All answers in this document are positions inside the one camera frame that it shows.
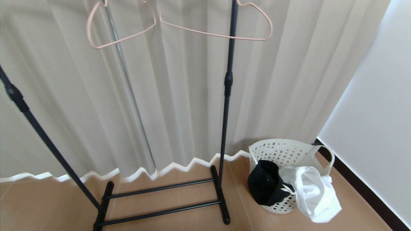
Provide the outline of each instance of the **white plastic basket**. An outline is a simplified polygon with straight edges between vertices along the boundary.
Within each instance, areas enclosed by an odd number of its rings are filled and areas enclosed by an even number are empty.
[[[331,153],[331,162],[324,169],[315,158],[315,153],[320,147],[327,148]],[[282,168],[284,166],[312,166],[316,168],[322,176],[324,176],[330,173],[335,158],[334,153],[326,146],[313,146],[303,142],[288,139],[262,140],[249,146],[249,150],[249,173],[253,171],[258,161],[263,159],[274,162],[279,168]],[[290,195],[289,197],[286,197],[282,202],[278,202],[273,206],[262,207],[273,213],[285,214],[293,211],[296,206],[296,196]]]

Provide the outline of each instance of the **black hat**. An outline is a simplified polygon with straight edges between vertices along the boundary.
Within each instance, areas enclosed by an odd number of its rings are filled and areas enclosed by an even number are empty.
[[[248,176],[248,189],[258,204],[272,206],[294,192],[293,186],[284,183],[278,175],[278,170],[275,163],[259,160],[257,166]]]

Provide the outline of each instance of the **clothes hanger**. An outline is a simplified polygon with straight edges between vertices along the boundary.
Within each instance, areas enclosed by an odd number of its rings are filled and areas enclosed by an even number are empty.
[[[162,18],[162,10],[163,10],[163,6],[164,6],[165,1],[166,1],[166,0],[163,1],[163,4],[162,4],[161,7],[160,7],[160,12],[159,12],[160,22],[162,22],[162,23],[164,23],[164,24],[167,24],[167,25],[170,25],[170,26],[173,26],[173,27],[177,27],[177,28],[180,28],[180,29],[189,30],[189,31],[192,31],[192,32],[197,32],[197,33],[205,34],[205,35],[212,35],[212,36],[217,36],[217,37],[222,37],[222,38],[229,38],[229,39],[251,40],[251,41],[265,41],[265,40],[268,40],[268,39],[271,37],[271,35],[272,35],[272,22],[271,22],[271,19],[267,16],[266,13],[263,12],[263,10],[261,10],[258,6],[256,6],[256,5],[255,5],[254,3],[252,3],[252,2],[247,2],[247,3],[245,3],[245,4],[242,4],[242,3],[240,3],[240,0],[236,0],[236,1],[237,1],[237,4],[238,4],[240,7],[243,7],[243,6],[246,6],[246,5],[250,5],[250,6],[254,7],[254,8],[256,8],[258,11],[260,11],[260,13],[267,19],[268,23],[270,24],[270,34],[269,34],[269,36],[268,36],[267,38],[265,38],[265,39],[255,39],[255,38],[246,38],[246,37],[235,37],[235,36],[217,35],[217,34],[212,34],[212,33],[208,33],[208,32],[203,32],[203,31],[188,29],[188,28],[185,28],[185,27],[181,27],[181,26],[178,26],[178,25],[174,25],[174,24],[165,22],[165,21],[163,20],[163,18]]]
[[[94,14],[96,13],[97,8],[99,8],[100,6],[102,6],[102,7],[107,7],[108,4],[109,4],[109,0],[104,0],[104,4],[102,4],[101,2],[96,3],[96,4],[94,5],[93,9],[91,10],[90,15],[88,16],[88,19],[87,19],[87,38],[88,38],[88,41],[89,41],[90,45],[91,45],[92,47],[96,48],[96,49],[101,49],[101,48],[108,47],[108,46],[114,45],[114,44],[116,44],[116,43],[125,41],[125,40],[127,40],[127,39],[131,39],[131,38],[133,38],[133,37],[136,37],[137,35],[141,35],[141,34],[147,32],[149,29],[153,28],[153,27],[155,26],[155,24],[156,24],[156,18],[155,18],[154,10],[153,10],[153,8],[151,7],[151,5],[148,3],[148,1],[145,1],[145,0],[140,0],[140,1],[141,1],[142,3],[147,3],[148,7],[150,7],[150,10],[151,10],[151,12],[152,12],[152,14],[153,14],[154,24],[153,24],[152,26],[150,26],[149,28],[145,29],[144,31],[140,32],[140,33],[137,33],[137,34],[135,34],[135,35],[128,36],[128,37],[123,38],[123,39],[119,39],[119,40],[114,41],[114,42],[110,42],[110,43],[107,43],[107,44],[104,44],[104,45],[100,45],[100,46],[96,46],[96,45],[94,44],[94,42],[93,42],[93,39],[91,38],[91,23],[92,23],[92,21],[93,21]]]

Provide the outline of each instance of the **clothes rack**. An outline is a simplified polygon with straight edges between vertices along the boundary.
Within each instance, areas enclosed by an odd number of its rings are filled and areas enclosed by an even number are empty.
[[[231,6],[231,24],[230,24],[230,36],[234,37],[236,35],[236,25],[237,25],[237,15],[238,15],[238,4],[236,0],[232,0],[232,6]],[[135,191],[135,192],[126,192],[126,193],[120,193],[120,194],[112,194],[113,188],[114,188],[114,183],[109,181],[107,183],[104,195],[102,197],[101,203],[97,201],[97,199],[91,194],[91,192],[87,189],[87,187],[83,184],[83,182],[80,180],[80,178],[77,176],[77,174],[74,172],[74,170],[71,168],[71,166],[67,163],[67,161],[64,159],[64,157],[61,155],[59,150],[56,148],[56,146],[53,144],[51,139],[47,136],[41,125],[38,123],[36,118],[33,116],[31,113],[28,105],[23,99],[23,95],[21,92],[18,90],[18,88],[13,85],[6,74],[4,73],[3,69],[0,66],[0,78],[1,81],[3,82],[6,92],[10,99],[16,104],[18,109],[24,114],[28,122],[31,124],[31,126],[34,128],[34,130],[37,132],[37,134],[40,136],[40,138],[43,140],[43,142],[47,145],[51,153],[56,157],[56,159],[60,162],[62,167],[66,170],[66,172],[69,174],[69,176],[73,179],[73,181],[79,186],[81,191],[86,195],[86,197],[90,200],[90,202],[97,208],[98,214],[97,218],[95,220],[95,223],[93,224],[93,231],[101,231],[104,226],[107,225],[112,225],[112,224],[119,224],[123,222],[129,222],[129,221],[134,221],[134,220],[139,220],[139,219],[144,219],[144,218],[149,218],[149,217],[155,217],[155,216],[160,216],[160,215],[165,215],[169,213],[175,213],[175,212],[180,212],[180,211],[185,211],[185,210],[190,210],[190,209],[195,209],[195,208],[201,208],[205,206],[212,206],[212,205],[219,205],[223,222],[225,224],[230,224],[230,215],[229,211],[227,209],[226,201],[224,199],[224,194],[222,190],[222,177],[223,177],[223,167],[224,167],[224,152],[225,152],[225,145],[226,145],[226,134],[227,134],[227,124],[228,124],[228,113],[229,113],[229,104],[230,104],[230,95],[231,95],[231,87],[233,85],[233,58],[234,58],[234,42],[235,39],[230,38],[229,40],[229,53],[228,53],[228,63],[227,63],[227,72],[224,78],[224,112],[223,112],[223,125],[222,125],[222,137],[221,137],[221,152],[220,152],[220,166],[219,166],[219,173],[217,174],[217,169],[213,165],[210,168],[211,171],[211,178],[210,179],[205,179],[205,180],[198,180],[198,181],[192,181],[192,182],[186,182],[186,183],[180,183],[180,184],[175,184],[175,185],[168,185],[164,187],[158,187],[158,188],[152,188],[152,189],[146,189],[146,190],[140,190],[140,191]],[[155,192],[159,190],[165,190],[165,189],[171,189],[171,188],[176,188],[176,187],[183,187],[183,186],[189,186],[189,185],[195,185],[195,184],[201,184],[201,183],[206,183],[206,182],[213,182],[215,191],[217,193],[217,200],[212,201],[212,202],[206,202],[206,203],[199,203],[196,205],[192,206],[185,206],[185,207],[180,207],[180,208],[175,208],[175,209],[170,209],[170,210],[165,210],[161,212],[155,212],[155,213],[149,213],[145,215],[139,215],[139,216],[133,216],[133,217],[127,217],[127,218],[122,218],[122,219],[114,219],[114,220],[109,220],[105,221],[105,216],[107,209],[109,207],[109,202],[110,199],[113,198],[119,198],[119,197],[124,197],[124,196],[133,196],[133,195],[138,195],[138,194],[143,194],[143,193],[149,193],[149,192]]]

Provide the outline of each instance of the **curtain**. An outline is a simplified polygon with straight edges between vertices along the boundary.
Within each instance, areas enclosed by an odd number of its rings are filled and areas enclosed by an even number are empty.
[[[158,19],[143,35],[93,49],[85,25],[97,0],[1,1],[0,63],[79,176],[129,176],[210,161],[220,148],[228,39]],[[265,42],[236,40],[226,154],[259,139],[313,142],[365,56],[389,0],[255,0],[271,18]],[[229,34],[230,0],[167,0],[163,19]],[[97,44],[153,24],[146,4],[111,0],[92,25]],[[240,7],[237,35],[268,24]],[[1,177],[65,174],[0,90]]]

